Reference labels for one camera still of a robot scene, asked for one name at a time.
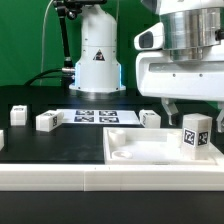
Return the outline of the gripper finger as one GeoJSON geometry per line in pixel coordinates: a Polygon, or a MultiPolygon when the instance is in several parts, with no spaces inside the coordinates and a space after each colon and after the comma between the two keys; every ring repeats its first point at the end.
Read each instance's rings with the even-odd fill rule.
{"type": "Polygon", "coordinates": [[[161,103],[168,115],[168,122],[170,125],[174,126],[177,124],[177,117],[179,114],[179,111],[175,105],[176,100],[170,99],[170,98],[162,98],[161,103]]]}
{"type": "Polygon", "coordinates": [[[220,112],[216,119],[217,131],[219,133],[224,133],[224,101],[218,102],[218,109],[220,110],[220,112]]]}

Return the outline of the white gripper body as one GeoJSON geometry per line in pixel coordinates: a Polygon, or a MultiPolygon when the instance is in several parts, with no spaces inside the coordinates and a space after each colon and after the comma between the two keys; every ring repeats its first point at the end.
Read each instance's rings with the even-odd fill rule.
{"type": "Polygon", "coordinates": [[[203,48],[203,58],[174,62],[170,51],[161,50],[165,43],[161,22],[134,38],[140,53],[135,71],[139,92],[143,96],[224,101],[224,40],[203,48]]]}

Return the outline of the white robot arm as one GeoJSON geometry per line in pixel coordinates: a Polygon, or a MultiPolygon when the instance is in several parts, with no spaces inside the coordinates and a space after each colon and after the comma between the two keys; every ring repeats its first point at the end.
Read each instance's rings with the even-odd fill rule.
{"type": "MultiPolygon", "coordinates": [[[[170,117],[177,99],[216,101],[217,129],[224,132],[224,0],[141,0],[159,22],[134,38],[136,82],[158,97],[170,117]]],[[[71,88],[93,96],[121,87],[116,26],[98,6],[83,8],[82,54],[71,88]]]]}

